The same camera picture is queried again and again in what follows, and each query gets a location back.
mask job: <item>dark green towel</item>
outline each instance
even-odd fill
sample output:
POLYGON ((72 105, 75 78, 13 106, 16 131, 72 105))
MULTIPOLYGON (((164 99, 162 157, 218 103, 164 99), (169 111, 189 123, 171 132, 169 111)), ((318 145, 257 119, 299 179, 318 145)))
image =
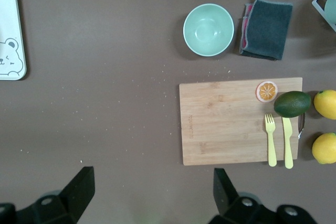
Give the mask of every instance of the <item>dark green towel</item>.
POLYGON ((255 0, 245 17, 247 24, 242 29, 240 53, 261 59, 281 60, 292 9, 290 3, 255 0))

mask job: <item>bear drawing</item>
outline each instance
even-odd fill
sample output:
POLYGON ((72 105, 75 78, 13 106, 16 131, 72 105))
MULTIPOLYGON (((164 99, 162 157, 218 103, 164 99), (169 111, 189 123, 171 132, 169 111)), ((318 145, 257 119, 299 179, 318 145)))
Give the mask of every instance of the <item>bear drawing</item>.
POLYGON ((23 62, 17 53, 18 47, 18 42, 12 38, 6 39, 5 42, 0 42, 0 76, 19 75, 23 69, 23 62))

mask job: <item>yellow knife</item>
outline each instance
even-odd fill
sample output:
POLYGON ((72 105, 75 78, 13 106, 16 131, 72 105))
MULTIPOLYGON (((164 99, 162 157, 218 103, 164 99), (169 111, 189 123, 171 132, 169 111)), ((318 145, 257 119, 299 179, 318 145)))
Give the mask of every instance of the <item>yellow knife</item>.
POLYGON ((293 168, 293 156, 290 148, 290 137, 293 134, 292 125, 289 118, 282 118, 283 134, 285 136, 285 167, 287 169, 293 168))

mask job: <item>knife handle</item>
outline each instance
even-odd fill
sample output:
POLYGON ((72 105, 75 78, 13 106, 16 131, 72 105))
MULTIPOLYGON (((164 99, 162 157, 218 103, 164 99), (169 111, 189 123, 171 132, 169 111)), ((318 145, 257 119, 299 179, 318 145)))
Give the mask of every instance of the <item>knife handle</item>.
POLYGON ((274 167, 277 165, 277 155, 275 153, 272 133, 268 133, 268 165, 271 167, 274 167))
POLYGON ((285 167, 287 169, 293 168, 293 156, 290 148, 290 137, 285 137, 285 167))

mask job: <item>bear ear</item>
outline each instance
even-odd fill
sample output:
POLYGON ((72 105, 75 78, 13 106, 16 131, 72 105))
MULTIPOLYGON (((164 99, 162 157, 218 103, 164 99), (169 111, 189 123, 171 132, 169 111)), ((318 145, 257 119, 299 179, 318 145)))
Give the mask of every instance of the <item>bear ear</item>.
POLYGON ((19 47, 18 42, 17 42, 15 39, 12 39, 12 38, 10 38, 10 39, 6 39, 5 43, 6 43, 7 45, 9 45, 10 47, 13 47, 14 50, 17 50, 18 47, 19 47))

